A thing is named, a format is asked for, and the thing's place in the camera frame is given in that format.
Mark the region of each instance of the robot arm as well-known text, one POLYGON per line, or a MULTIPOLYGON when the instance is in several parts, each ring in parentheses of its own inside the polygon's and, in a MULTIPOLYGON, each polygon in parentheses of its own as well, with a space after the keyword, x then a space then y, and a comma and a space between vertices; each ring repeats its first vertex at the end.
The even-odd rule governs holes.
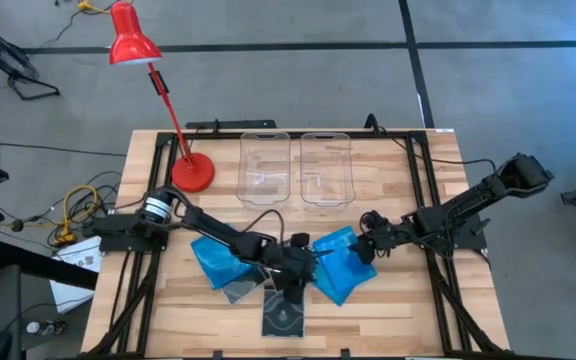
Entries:
POLYGON ((359 242, 351 249, 366 264, 374 260, 375 254, 389 255, 392 249, 408 243, 450 255, 454 249, 453 239, 460 231, 478 232, 487 224, 484 221, 464 229, 468 218, 506 196, 527 198, 538 194, 552 179, 552 174, 534 156, 517 154, 474 187, 442 205, 406 214, 400 224, 391 224, 374 210, 365 213, 360 226, 368 231, 359 236, 359 242))
POLYGON ((284 290, 284 297, 292 303, 302 301, 304 287, 314 280, 317 255, 307 248, 307 234, 295 234, 290 244, 285 244, 268 234, 233 229, 206 214, 181 191, 170 186, 149 191, 144 198, 141 208, 134 215, 128 215, 130 221, 118 224, 109 216, 96 221, 93 232, 102 237, 120 233, 154 240, 179 228, 196 231, 227 246, 240 261, 269 269, 275 275, 277 289, 284 290), (175 214, 181 205, 186 211, 180 216, 180 222, 170 223, 175 201, 175 214))

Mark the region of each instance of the wooden table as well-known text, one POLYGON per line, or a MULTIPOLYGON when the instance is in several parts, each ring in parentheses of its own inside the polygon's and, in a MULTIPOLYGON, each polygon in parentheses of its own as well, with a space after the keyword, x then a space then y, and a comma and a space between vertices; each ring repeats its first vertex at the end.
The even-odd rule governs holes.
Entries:
MULTIPOLYGON (((118 205, 136 201, 144 193, 156 135, 157 131, 150 130, 133 133, 118 205)), ((461 160, 455 133, 428 130, 428 138, 432 157, 461 160)), ((235 196, 239 141, 200 140, 194 143, 193 150, 210 156, 216 167, 213 184, 199 194, 188 196, 193 203, 237 228, 243 228, 261 213, 245 209, 235 196)), ((298 140, 292 142, 292 159, 291 195, 281 209, 286 220, 286 237, 293 232, 308 232, 314 240, 347 225, 357 232, 359 217, 365 211, 375 209, 396 221, 417 208, 406 152, 390 140, 352 141, 357 197, 342 213, 313 215, 303 209, 297 180, 298 140)), ((427 192, 421 160, 418 166, 427 192)), ((468 188, 463 166, 435 163, 434 169, 442 201, 468 188)), ((430 203, 426 194, 426 204, 430 203)), ((134 210, 135 207, 122 211, 134 210)), ((276 219, 268 217, 255 230, 277 236, 276 219)), ((228 305, 220 291, 211 290, 193 255, 190 242, 198 236, 186 230, 175 231, 162 255, 146 352, 149 357, 212 356, 213 350, 223 350, 224 356, 240 357, 339 356, 342 348, 349 348, 353 356, 442 354, 425 256, 413 245, 398 247, 390 258, 376 259, 378 276, 355 289, 342 307, 309 286, 305 294, 305 337, 268 338, 261 336, 263 290, 257 289, 237 305, 228 305)), ((96 345, 108 330, 123 258, 124 254, 115 253, 103 260, 82 351, 96 345)), ((119 311, 125 302, 131 264, 132 260, 128 262, 119 311)), ((464 305, 494 342, 507 347, 487 264, 473 252, 464 250, 456 251, 455 266, 464 305)), ((454 315, 448 305, 446 308, 453 347, 458 349, 454 315)), ((129 350, 136 346, 140 316, 137 309, 129 350)))

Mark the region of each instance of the transparent bin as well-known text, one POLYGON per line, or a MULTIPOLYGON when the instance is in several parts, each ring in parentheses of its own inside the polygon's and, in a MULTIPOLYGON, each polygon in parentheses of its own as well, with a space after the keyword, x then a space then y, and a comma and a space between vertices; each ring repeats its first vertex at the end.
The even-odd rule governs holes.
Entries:
POLYGON ((276 208, 290 196, 290 135, 241 135, 237 198, 253 209, 276 208))
POLYGON ((301 137, 301 197, 311 211, 342 211, 355 199, 348 135, 301 137))

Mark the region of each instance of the concrete floor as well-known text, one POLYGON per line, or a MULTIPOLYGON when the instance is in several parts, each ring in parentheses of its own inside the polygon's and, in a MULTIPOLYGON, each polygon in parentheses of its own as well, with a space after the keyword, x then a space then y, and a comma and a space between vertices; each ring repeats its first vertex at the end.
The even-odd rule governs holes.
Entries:
MULTIPOLYGON (((104 5, 108 1, 95 1, 104 5)), ((572 0, 409 0, 418 42, 576 40, 572 0)), ((312 41, 405 41, 395 0, 136 0, 144 32, 160 45, 312 41)), ((0 35, 21 47, 54 37, 72 2, 0 0, 0 35)), ((78 16, 55 47, 108 46, 106 16, 78 16)), ((576 187, 576 48, 421 50, 434 121, 455 128, 464 159, 498 163, 521 151, 555 174, 537 197, 506 200, 484 215, 493 276, 512 348, 576 358, 576 210, 559 193, 576 187)), ((41 79, 63 96, 21 102, 0 90, 0 139, 125 152, 132 130, 169 128, 146 69, 115 68, 106 55, 37 55, 41 79)), ((275 119, 280 127, 355 127, 373 112, 388 127, 420 127, 407 50, 166 53, 157 66, 182 121, 275 119)), ((0 84, 5 77, 0 72, 0 84)), ((2 149, 1 205, 34 214, 123 159, 2 149)), ((467 168, 471 183, 486 167, 467 168)), ((116 178, 98 184, 115 184, 116 178)), ((45 232, 24 231, 43 241, 45 232)), ((32 244, 20 246, 39 253, 32 244)), ((26 279, 26 307, 50 300, 26 279)), ((68 317, 83 329, 87 309, 68 317)), ((40 346, 29 359, 72 356, 82 332, 40 346)))

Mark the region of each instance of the blue cloth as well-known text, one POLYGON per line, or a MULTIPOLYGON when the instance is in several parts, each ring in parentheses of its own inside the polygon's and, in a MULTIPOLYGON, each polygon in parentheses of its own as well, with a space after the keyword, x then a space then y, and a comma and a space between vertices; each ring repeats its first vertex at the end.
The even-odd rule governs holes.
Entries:
POLYGON ((363 264, 357 253, 348 248, 356 243, 357 236, 350 226, 313 242, 315 251, 333 250, 332 253, 319 258, 319 264, 328 275, 332 288, 337 294, 336 298, 350 294, 355 286, 377 276, 377 271, 372 265, 363 264))
POLYGON ((207 236, 193 241, 190 246, 213 290, 238 279, 252 268, 252 265, 242 263, 233 256, 228 247, 207 236))

